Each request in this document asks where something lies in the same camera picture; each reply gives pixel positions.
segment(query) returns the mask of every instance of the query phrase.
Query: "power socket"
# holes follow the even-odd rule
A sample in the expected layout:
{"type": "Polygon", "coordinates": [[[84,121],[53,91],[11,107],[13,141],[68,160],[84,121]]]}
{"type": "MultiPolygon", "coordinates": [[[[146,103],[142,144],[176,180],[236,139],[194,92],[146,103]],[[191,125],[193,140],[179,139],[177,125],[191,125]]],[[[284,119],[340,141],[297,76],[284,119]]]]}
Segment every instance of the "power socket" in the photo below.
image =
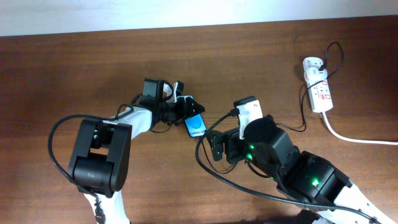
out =
{"type": "Polygon", "coordinates": [[[307,82],[307,88],[316,82],[324,80],[308,90],[311,108],[314,113],[321,113],[333,108],[329,84],[328,80],[326,80],[328,71],[326,69],[319,71],[321,65],[323,65],[322,59],[316,57],[307,57],[303,61],[304,79],[307,82]]]}

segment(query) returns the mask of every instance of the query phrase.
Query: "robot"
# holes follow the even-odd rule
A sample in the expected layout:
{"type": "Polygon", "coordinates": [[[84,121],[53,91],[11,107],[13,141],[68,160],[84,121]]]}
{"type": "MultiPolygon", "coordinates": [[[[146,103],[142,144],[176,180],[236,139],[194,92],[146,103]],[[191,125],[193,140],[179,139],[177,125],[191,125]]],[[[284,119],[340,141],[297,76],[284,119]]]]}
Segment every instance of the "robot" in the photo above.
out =
{"type": "MultiPolygon", "coordinates": [[[[169,126],[183,123],[205,111],[191,96],[182,96],[183,83],[146,78],[144,91],[126,110],[112,118],[71,115],[55,124],[49,136],[49,154],[57,169],[88,199],[99,224],[129,224],[124,212],[121,189],[126,181],[130,143],[138,134],[150,131],[157,123],[169,126]],[[80,124],[68,171],[52,152],[57,127],[72,118],[80,124]],[[108,155],[95,149],[107,148],[108,155]]],[[[288,134],[276,126],[271,115],[263,116],[254,96],[234,102],[234,109],[223,116],[199,138],[195,151],[199,165],[217,179],[249,194],[292,203],[304,209],[299,223],[395,223],[379,211],[349,177],[326,159],[300,152],[288,134]],[[221,133],[214,128],[229,116],[238,117],[239,127],[221,133]],[[210,144],[213,159],[225,154],[230,164],[245,160],[277,183],[286,198],[256,192],[235,184],[208,168],[199,158],[204,139],[210,144]]]]}

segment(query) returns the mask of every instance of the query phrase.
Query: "wooden table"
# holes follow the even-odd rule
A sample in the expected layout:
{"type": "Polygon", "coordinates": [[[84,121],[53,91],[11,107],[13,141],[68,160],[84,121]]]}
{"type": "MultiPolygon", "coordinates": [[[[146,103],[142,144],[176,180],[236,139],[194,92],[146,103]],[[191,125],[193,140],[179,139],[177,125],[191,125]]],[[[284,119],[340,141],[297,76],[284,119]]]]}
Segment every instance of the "wooden table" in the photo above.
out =
{"type": "MultiPolygon", "coordinates": [[[[323,58],[326,46],[339,40],[345,63],[330,79],[331,125],[352,138],[396,140],[397,24],[398,17],[363,17],[1,37],[0,222],[94,223],[87,200],[49,159],[50,128],[69,114],[113,116],[142,91],[144,77],[184,82],[184,93],[206,107],[208,126],[234,100],[254,95],[264,114],[297,127],[302,60],[323,58]]],[[[332,70],[340,55],[333,49],[329,56],[332,70]]],[[[340,141],[307,101],[305,115],[306,132],[288,131],[294,144],[331,161],[398,221],[398,148],[340,141]]],[[[56,133],[55,155],[64,167],[79,122],[67,122],[56,133]]],[[[230,118],[217,129],[236,126],[230,118]]],[[[266,221],[300,211],[216,180],[196,163],[195,144],[183,126],[132,141],[123,197],[133,223],[266,221]]],[[[227,178],[280,195],[274,181],[256,176],[243,162],[227,178]]]]}

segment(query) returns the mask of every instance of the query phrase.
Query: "white power strip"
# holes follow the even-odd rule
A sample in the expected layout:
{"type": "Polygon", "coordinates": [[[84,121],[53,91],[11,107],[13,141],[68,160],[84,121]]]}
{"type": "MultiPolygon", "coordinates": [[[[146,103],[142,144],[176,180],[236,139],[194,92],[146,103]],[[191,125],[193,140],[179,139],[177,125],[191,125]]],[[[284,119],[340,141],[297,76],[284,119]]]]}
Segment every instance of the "white power strip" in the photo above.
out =
{"type": "Polygon", "coordinates": [[[323,65],[322,59],[316,57],[308,57],[303,61],[304,79],[307,82],[307,88],[316,82],[324,80],[308,90],[312,111],[315,113],[321,113],[333,108],[329,84],[328,80],[326,80],[328,71],[326,69],[319,71],[321,65],[323,65]]]}

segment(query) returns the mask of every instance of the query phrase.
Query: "green led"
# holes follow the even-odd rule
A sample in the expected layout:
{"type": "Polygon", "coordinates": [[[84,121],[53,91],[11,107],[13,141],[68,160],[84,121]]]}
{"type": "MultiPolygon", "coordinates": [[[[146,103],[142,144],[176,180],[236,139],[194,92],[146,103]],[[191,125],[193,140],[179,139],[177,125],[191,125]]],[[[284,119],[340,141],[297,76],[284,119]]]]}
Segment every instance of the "green led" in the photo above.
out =
{"type": "Polygon", "coordinates": [[[314,187],[318,187],[319,181],[318,181],[317,179],[314,179],[313,182],[312,182],[312,185],[313,185],[314,187]]]}

